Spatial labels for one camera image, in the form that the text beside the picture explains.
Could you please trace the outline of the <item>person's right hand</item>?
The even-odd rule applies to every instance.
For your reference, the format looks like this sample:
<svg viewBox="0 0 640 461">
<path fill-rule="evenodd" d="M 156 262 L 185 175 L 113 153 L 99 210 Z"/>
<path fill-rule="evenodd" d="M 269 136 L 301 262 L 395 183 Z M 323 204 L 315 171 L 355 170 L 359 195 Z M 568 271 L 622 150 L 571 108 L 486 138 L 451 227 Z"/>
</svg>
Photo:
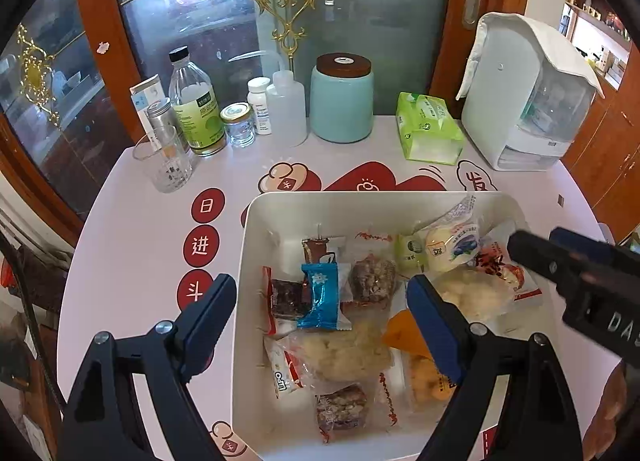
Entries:
<svg viewBox="0 0 640 461">
<path fill-rule="evenodd" d="M 598 459 L 614 444 L 618 422 L 635 403 L 639 403 L 639 370 L 621 360 L 606 381 L 599 407 L 582 439 L 582 459 Z"/>
</svg>

